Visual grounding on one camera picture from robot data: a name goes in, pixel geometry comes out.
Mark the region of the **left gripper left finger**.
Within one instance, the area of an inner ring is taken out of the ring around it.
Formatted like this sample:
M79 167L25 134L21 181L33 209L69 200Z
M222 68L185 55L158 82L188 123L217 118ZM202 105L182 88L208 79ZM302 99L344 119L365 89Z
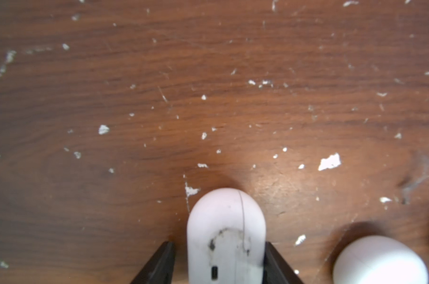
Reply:
M171 284L175 264L175 244L164 241L131 284Z

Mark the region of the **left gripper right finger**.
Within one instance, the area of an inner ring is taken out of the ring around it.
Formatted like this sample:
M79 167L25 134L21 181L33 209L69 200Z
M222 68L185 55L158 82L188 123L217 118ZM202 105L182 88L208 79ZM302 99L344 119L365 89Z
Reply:
M303 284L270 242L265 244L263 284Z

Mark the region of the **white oval earphone case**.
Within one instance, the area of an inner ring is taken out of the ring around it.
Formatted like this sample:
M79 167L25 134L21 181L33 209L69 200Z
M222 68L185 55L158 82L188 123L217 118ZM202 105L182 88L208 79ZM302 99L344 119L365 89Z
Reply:
M266 222L257 202L233 188L201 197L187 223L191 284L260 284Z

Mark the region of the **white round earphone case bottom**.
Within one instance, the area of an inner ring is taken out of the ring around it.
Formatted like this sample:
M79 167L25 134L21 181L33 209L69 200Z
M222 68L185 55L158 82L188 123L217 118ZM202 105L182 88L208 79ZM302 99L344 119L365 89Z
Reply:
M349 244L336 259L335 284L428 284L424 261L403 243L371 235Z

